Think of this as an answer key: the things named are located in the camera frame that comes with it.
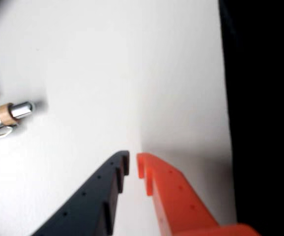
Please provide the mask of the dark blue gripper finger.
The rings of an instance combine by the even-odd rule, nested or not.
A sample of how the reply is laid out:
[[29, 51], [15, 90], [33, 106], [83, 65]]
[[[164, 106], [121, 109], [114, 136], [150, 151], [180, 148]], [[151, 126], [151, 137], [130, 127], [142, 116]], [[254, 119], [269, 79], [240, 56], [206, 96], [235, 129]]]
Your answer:
[[55, 212], [35, 236], [111, 236], [118, 195], [129, 174], [130, 154], [116, 152]]

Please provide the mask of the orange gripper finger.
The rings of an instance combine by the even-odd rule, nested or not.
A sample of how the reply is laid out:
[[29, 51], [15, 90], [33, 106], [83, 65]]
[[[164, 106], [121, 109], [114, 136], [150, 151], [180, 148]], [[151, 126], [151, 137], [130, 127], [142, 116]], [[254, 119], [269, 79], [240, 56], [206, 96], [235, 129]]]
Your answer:
[[139, 178], [153, 198], [163, 236], [257, 236], [246, 224], [221, 226], [182, 172], [150, 153], [137, 154]]

